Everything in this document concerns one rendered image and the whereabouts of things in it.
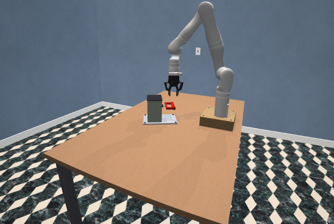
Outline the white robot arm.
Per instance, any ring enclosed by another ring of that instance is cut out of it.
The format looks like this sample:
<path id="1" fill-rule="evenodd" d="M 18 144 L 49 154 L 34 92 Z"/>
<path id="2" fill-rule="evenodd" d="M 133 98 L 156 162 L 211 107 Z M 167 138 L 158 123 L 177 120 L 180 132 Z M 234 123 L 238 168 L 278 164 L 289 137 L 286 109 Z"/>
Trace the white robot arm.
<path id="1" fill-rule="evenodd" d="M 187 43 L 202 23 L 212 56 L 215 75 L 217 79 L 220 80 L 220 86 L 216 88 L 214 116 L 227 118 L 230 90 L 232 88 L 234 74 L 231 69 L 225 68 L 223 61 L 224 44 L 215 22 L 214 7 L 210 2 L 202 2 L 199 5 L 198 12 L 191 22 L 168 46 L 168 52 L 172 54 L 172 57 L 169 59 L 169 76 L 182 76 L 179 70 L 179 60 L 182 51 L 181 46 Z"/>

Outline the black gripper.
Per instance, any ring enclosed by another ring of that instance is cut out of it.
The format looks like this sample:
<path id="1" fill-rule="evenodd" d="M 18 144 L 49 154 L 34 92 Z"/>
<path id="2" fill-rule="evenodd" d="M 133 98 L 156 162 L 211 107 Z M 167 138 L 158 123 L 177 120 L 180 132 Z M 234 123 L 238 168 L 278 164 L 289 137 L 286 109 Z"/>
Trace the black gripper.
<path id="1" fill-rule="evenodd" d="M 167 83 L 169 83 L 169 88 L 167 88 Z M 178 88 L 178 84 L 180 83 L 180 88 Z M 168 95 L 170 96 L 170 90 L 172 87 L 176 87 L 176 96 L 178 96 L 178 92 L 182 89 L 183 82 L 179 81 L 179 76 L 169 76 L 167 82 L 164 82 L 165 88 L 168 91 Z"/>

